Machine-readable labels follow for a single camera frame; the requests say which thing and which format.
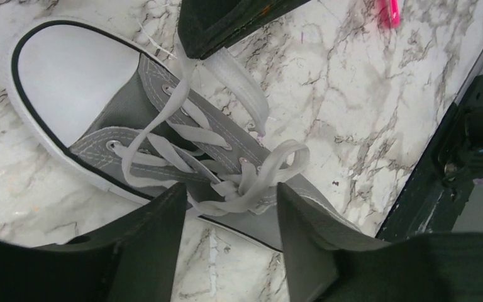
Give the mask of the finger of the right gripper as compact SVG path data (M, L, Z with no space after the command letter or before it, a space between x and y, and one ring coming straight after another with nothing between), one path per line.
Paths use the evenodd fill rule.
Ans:
M308 0L182 0L177 25L190 59L228 48Z

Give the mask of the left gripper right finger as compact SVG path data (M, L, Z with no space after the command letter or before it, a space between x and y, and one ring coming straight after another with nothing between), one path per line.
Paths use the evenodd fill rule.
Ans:
M385 242L284 183L277 216L291 301L483 301L483 233Z

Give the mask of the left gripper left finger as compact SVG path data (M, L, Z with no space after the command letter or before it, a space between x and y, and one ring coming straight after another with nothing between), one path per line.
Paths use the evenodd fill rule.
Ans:
M0 240L0 301L170 301L186 204L178 183L61 245Z

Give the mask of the white shoelace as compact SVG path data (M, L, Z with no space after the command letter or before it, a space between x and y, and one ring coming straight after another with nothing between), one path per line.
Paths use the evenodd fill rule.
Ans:
M138 188L170 187L171 181L136 176L131 168L135 164L173 167L210 178L219 200L192 201L198 212L210 216L263 212L269 205L271 189L295 178L308 166L308 147L286 140L258 158L219 122L210 103L191 97L190 81L197 62L181 45L176 46L176 52L182 71L178 82L146 55L139 58L137 72L145 95L160 111L128 146L114 147L125 181Z

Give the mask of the grey canvas sneaker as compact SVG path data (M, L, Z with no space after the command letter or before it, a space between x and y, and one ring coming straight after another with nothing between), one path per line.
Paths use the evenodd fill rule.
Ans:
M146 55L177 78L156 57L137 44L76 20L39 21L18 38L11 52L11 102L21 119L42 145L61 162L78 170L94 186L145 204L169 187L133 187L121 168L114 147L128 146L159 113L158 105L145 95L137 68ZM208 102L196 91L191 97ZM244 146L262 159L272 150L262 146L218 108L213 115L240 137ZM247 211L210 216L198 212L192 201L219 200L210 178L188 174L173 167L135 164L136 176L181 182L187 188L187 215L207 221L270 249L282 248L277 217L277 189L261 213ZM357 231L336 212L303 171L286 182L311 205L318 205L334 219Z

